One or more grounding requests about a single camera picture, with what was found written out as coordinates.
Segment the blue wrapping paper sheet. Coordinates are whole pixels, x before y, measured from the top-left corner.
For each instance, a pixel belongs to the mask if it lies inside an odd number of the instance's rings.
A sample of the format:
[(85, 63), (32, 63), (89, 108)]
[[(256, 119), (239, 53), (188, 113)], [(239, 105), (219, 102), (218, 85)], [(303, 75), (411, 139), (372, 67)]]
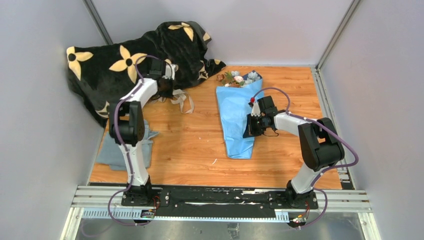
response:
[(262, 86), (261, 76), (260, 80), (240, 88), (225, 86), (216, 88), (226, 154), (231, 159), (250, 159), (252, 157), (255, 138), (243, 138), (243, 134), (247, 125), (247, 114), (252, 111), (249, 102), (251, 97), (262, 89)]

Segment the beige ribbon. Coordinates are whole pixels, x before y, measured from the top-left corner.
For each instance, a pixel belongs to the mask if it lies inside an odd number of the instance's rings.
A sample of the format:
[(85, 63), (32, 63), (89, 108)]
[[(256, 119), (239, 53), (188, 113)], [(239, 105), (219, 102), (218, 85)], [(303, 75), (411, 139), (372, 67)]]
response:
[(178, 105), (181, 114), (192, 114), (195, 110), (195, 103), (192, 97), (187, 91), (182, 89), (173, 90), (171, 98), (155, 96), (147, 104), (164, 103), (167, 100), (170, 100), (173, 105)]

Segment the pink white fake flower stem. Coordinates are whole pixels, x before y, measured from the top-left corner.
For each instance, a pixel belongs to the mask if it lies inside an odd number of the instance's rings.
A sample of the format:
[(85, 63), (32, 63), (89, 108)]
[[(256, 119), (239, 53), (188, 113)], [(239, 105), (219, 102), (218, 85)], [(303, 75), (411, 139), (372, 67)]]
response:
[(245, 81), (241, 76), (228, 76), (224, 80), (224, 87), (241, 88)]

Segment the blue fake flower stem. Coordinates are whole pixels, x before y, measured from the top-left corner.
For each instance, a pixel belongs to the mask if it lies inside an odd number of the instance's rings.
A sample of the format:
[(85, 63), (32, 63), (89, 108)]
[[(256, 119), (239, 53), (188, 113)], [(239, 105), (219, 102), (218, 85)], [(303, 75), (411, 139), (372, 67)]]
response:
[(262, 79), (262, 77), (256, 71), (251, 71), (244, 76), (242, 76), (239, 71), (230, 71), (230, 73), (233, 77), (241, 76), (244, 79), (244, 85), (249, 85)]

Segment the orange fake flower stem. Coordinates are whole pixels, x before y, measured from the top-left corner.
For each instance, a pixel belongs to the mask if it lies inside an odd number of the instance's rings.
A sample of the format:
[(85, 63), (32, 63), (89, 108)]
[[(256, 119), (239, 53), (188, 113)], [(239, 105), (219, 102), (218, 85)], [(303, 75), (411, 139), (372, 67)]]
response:
[(220, 82), (223, 86), (230, 86), (234, 82), (234, 77), (230, 72), (218, 74), (216, 81)]

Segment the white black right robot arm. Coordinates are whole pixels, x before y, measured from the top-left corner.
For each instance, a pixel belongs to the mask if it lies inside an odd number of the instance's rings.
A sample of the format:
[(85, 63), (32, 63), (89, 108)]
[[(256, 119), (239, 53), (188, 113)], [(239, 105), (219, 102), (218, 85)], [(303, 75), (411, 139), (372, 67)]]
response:
[(288, 110), (278, 110), (271, 96), (249, 101), (243, 138), (264, 135), (265, 130), (284, 131), (299, 138), (303, 164), (294, 178), (288, 181), (282, 200), (298, 209), (313, 197), (313, 187), (324, 170), (345, 156), (341, 141), (331, 119), (310, 119)]

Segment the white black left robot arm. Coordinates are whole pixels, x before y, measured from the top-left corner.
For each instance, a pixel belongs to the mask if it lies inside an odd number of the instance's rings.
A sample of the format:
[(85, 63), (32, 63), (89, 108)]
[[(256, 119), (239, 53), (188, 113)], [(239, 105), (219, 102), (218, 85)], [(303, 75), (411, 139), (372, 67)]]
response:
[(173, 81), (175, 72), (176, 65), (153, 59), (147, 74), (137, 75), (135, 86), (110, 105), (109, 134), (122, 151), (128, 175), (126, 189), (122, 192), (124, 206), (146, 207), (155, 200), (142, 151), (143, 107), (158, 93), (160, 81)]

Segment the black floral blanket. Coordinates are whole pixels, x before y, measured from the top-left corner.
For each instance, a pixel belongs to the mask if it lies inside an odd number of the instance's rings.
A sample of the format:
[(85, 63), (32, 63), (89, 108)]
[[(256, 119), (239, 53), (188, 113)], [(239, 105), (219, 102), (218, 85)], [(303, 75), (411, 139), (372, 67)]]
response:
[(226, 64), (207, 59), (210, 35), (195, 21), (167, 21), (140, 38), (104, 46), (66, 49), (67, 83), (82, 98), (94, 120), (104, 126), (109, 106), (145, 75), (153, 58), (177, 65), (173, 90), (202, 84)]

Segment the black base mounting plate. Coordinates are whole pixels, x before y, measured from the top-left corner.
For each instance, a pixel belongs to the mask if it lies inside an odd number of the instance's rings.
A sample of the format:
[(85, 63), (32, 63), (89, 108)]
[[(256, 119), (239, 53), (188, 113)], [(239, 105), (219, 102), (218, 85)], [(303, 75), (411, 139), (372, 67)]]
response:
[(318, 209), (313, 191), (187, 185), (153, 185), (148, 193), (133, 186), (123, 193), (121, 204), (157, 207), (159, 217), (194, 218), (272, 218), (276, 210)]

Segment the light blue denim cloth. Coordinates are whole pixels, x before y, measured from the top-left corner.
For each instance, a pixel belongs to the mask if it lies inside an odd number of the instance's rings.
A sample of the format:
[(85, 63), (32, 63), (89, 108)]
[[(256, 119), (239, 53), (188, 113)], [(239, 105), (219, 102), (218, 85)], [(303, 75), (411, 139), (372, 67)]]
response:
[[(139, 149), (141, 149), (143, 154), (145, 167), (149, 168), (151, 166), (152, 159), (153, 138), (158, 136), (160, 133), (158, 131), (151, 130), (147, 120), (144, 120), (144, 126), (145, 132)], [(109, 133), (103, 140), (103, 144), (99, 154), (97, 155), (96, 162), (99, 164), (108, 165), (113, 171), (127, 170), (124, 155), (118, 144), (115, 143), (115, 140), (110, 136)]]

